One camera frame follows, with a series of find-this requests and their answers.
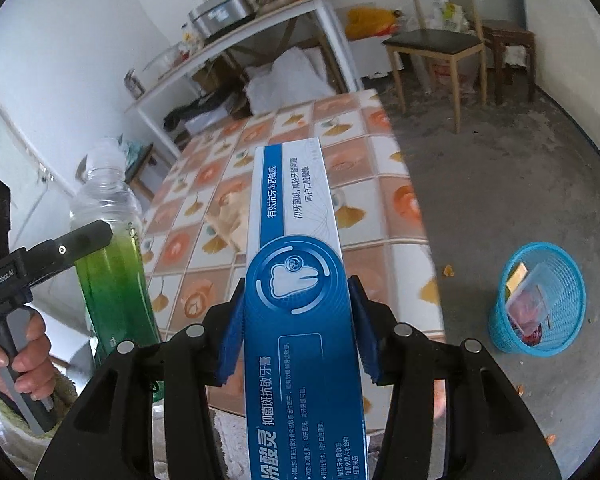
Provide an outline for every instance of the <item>blue mesh wastebasket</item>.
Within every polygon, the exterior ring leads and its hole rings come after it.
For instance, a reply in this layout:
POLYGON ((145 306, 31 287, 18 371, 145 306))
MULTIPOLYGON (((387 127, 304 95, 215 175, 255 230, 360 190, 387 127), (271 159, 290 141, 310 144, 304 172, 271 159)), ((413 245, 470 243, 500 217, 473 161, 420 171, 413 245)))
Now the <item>blue mesh wastebasket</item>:
POLYGON ((520 248, 509 260, 502 273, 498 299, 489 314, 489 334, 499 350, 522 352, 549 357, 569 346, 578 335, 587 304, 584 280, 578 266, 563 249, 553 244, 535 242, 520 248), (523 262, 531 274, 536 265, 543 264, 560 281, 562 290, 552 306, 549 319, 541 323, 542 335, 535 346, 528 346, 514 332, 505 310, 505 286, 513 269, 523 262))

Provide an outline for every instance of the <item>human hand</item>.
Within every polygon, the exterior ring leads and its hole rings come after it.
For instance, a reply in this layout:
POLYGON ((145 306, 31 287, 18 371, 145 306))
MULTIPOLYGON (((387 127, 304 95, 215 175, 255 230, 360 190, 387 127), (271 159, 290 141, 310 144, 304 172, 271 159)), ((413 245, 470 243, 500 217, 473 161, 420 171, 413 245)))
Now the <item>human hand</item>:
MULTIPOLYGON (((15 357, 11 365, 14 370, 22 373, 15 382, 16 391, 31 394, 33 400, 48 397, 56 387, 56 369, 49 358, 51 341, 45 335, 45 330, 45 320, 34 311, 27 325, 26 337, 29 344, 15 357)), ((0 368, 8 363, 7 354, 0 348, 0 368)), ((0 391, 11 398, 1 377, 0 391)))

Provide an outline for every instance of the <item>transparent bottle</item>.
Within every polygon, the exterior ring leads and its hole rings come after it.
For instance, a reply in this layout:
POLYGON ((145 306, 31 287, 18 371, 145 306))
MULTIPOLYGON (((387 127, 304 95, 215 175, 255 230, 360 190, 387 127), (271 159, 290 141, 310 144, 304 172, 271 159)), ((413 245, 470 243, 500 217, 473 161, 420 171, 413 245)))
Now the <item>transparent bottle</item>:
POLYGON ((125 183, 125 167, 117 140, 101 139, 88 154, 87 181, 70 212, 71 229, 101 219, 113 231, 106 248, 75 263, 101 355, 126 339, 139 346, 160 342, 140 256, 141 207, 125 183))

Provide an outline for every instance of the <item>orange and white tablecloth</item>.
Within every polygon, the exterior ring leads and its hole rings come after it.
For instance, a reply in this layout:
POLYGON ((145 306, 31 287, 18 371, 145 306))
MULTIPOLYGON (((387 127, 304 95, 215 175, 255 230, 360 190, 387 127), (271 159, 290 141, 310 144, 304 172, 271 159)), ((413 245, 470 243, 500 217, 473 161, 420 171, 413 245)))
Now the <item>orange and white tablecloth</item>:
MULTIPOLYGON (((205 221, 229 193, 251 186, 257 146, 319 137, 347 275, 397 319, 442 339, 435 271, 409 171, 377 93, 365 90, 232 121, 195 137, 171 168, 143 220, 142 259, 164 339, 229 300, 246 273, 237 253, 205 221)), ((362 374, 366 428, 384 428, 390 388, 362 374)), ((244 414, 242 364, 209 404, 244 414)))

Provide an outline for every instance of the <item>toothpaste box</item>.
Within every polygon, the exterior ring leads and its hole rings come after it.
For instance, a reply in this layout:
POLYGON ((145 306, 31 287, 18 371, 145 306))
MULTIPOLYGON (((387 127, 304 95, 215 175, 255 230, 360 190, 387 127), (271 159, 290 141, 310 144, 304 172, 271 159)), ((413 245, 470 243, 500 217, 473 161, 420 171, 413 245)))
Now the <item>toothpaste box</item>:
POLYGON ((366 479, 349 292, 317 138, 258 148, 244 380, 251 478, 366 479))

